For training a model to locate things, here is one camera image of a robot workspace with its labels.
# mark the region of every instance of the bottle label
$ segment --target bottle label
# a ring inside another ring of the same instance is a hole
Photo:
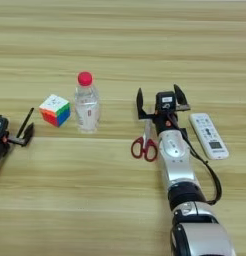
[[[99,104],[82,106],[76,108],[79,118],[79,125],[85,130],[94,130],[99,121]]]

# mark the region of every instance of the rubik's cube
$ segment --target rubik's cube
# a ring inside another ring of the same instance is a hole
[[[39,110],[45,121],[59,127],[70,116],[70,103],[52,94],[40,105]]]

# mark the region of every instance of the wooden table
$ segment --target wooden table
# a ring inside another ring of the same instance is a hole
[[[102,101],[95,135],[77,132],[74,113],[61,128],[38,113],[51,93],[73,109],[82,70]],[[35,138],[0,167],[0,256],[169,255],[160,167],[133,159],[130,145],[144,127],[138,88],[147,107],[173,83],[229,148],[211,161],[223,184],[214,209],[246,256],[246,2],[0,0],[0,114],[16,133],[36,108]],[[202,153],[190,113],[180,125]],[[210,176],[192,162],[211,198]]]

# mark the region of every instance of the white remote control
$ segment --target white remote control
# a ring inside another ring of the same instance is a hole
[[[190,122],[210,159],[224,159],[229,156],[229,152],[208,114],[191,114]]]

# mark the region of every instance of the red bottle cap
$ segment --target red bottle cap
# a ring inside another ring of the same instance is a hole
[[[92,84],[93,77],[89,72],[81,72],[78,75],[78,81],[82,86],[89,86]]]

